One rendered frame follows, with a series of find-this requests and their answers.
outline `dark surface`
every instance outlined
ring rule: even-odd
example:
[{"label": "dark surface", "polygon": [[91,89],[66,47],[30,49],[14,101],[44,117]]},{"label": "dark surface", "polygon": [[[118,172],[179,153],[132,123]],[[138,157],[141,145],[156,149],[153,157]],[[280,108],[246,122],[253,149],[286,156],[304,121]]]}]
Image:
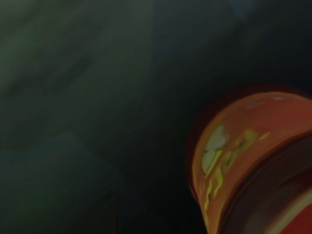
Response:
[{"label": "dark surface", "polygon": [[[132,194],[120,206],[122,233],[192,233],[192,225],[204,233],[182,163],[194,118],[242,83],[312,87],[312,17],[305,0],[270,2],[239,17],[220,0],[32,0],[4,2],[0,9],[4,234],[41,233],[51,223],[52,233],[61,233],[72,210],[83,213],[95,196],[116,188]],[[33,149],[64,132],[87,149],[84,156],[60,141],[55,160],[47,156],[54,146],[37,152],[45,167],[13,157],[33,158]],[[80,167],[67,163],[68,175],[55,175],[54,167],[64,164],[58,158],[80,157]],[[96,164],[111,168],[99,169],[99,184],[86,176]],[[23,171],[37,174],[24,178]],[[38,177],[42,184],[58,181],[48,188],[28,185]],[[81,190],[88,193],[68,208]],[[67,218],[59,219],[64,212]]]}]

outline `orange container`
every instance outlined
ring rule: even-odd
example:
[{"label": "orange container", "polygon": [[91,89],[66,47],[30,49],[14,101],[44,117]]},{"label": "orange container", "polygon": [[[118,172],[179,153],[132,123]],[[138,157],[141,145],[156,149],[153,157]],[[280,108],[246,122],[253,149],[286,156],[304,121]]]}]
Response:
[{"label": "orange container", "polygon": [[312,233],[312,100],[249,85],[197,121],[186,172],[209,234]]}]

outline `cylindrical object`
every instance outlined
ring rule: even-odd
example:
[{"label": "cylindrical object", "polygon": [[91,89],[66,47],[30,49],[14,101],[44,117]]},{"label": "cylindrical object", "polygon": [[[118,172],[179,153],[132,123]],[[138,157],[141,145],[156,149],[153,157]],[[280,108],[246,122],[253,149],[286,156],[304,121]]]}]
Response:
[{"label": "cylindrical object", "polygon": [[187,175],[209,234],[312,228],[306,95],[279,84],[243,87],[210,105],[191,137]]}]

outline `dark background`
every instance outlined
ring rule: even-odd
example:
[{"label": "dark background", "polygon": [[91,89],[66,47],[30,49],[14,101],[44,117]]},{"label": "dark background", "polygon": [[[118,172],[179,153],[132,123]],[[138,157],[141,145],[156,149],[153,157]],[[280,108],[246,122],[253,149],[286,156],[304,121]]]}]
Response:
[{"label": "dark background", "polygon": [[63,233],[111,191],[122,233],[205,233],[183,172],[195,117],[244,83],[311,91],[306,0],[0,6],[4,234]]}]

